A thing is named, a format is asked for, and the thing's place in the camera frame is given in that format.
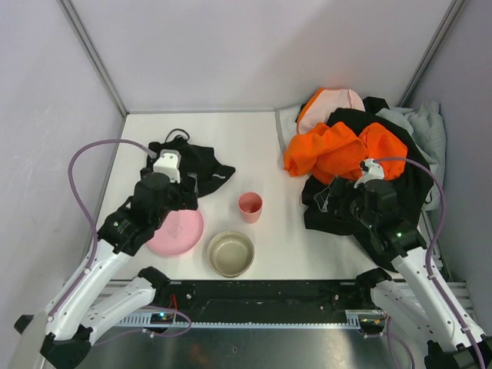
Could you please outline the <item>small black cloth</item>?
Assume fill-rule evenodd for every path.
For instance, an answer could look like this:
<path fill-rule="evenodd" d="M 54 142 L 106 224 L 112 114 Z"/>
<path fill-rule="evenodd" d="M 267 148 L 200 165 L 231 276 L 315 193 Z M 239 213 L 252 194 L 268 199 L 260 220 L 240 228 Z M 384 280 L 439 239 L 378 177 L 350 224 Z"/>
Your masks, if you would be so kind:
<path fill-rule="evenodd" d="M 189 142 L 190 135 L 182 128 L 171 130 L 163 142 L 151 141 L 148 148 L 157 155 L 162 150 L 174 150 L 181 156 L 181 183 L 193 190 L 198 198 L 216 192 L 236 172 L 236 168 L 221 164 L 212 147 Z"/>

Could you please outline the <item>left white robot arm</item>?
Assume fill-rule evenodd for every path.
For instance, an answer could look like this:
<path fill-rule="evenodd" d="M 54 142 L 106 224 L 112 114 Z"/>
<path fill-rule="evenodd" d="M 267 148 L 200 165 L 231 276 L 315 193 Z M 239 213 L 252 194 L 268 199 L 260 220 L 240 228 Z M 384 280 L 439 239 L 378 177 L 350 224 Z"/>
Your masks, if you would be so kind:
<path fill-rule="evenodd" d="M 76 368 L 98 339 L 128 314 L 151 305 L 164 307 L 171 281 L 154 267 L 138 272 L 129 284 L 99 304 L 95 299 L 113 276 L 150 241 L 172 211 L 193 209 L 177 169 L 149 173 L 134 193 L 105 219 L 96 244 L 48 306 L 15 323 L 20 333 L 10 368 L 34 368 L 43 357 L 55 368 Z"/>

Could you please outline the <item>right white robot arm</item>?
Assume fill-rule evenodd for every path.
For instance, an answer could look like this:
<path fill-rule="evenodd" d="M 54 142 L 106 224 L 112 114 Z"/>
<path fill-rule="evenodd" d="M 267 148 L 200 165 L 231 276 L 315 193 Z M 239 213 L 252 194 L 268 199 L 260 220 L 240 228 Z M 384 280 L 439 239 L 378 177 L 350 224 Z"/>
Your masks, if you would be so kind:
<path fill-rule="evenodd" d="M 365 298 L 393 318 L 408 333 L 427 341 L 427 368 L 489 368 L 491 338 L 465 311 L 446 284 L 416 224 L 401 210 L 389 181 L 353 183 L 335 178 L 313 197 L 330 228 L 365 231 L 367 252 L 375 262 L 391 264 L 415 299 L 399 291 L 383 269 L 356 277 Z"/>

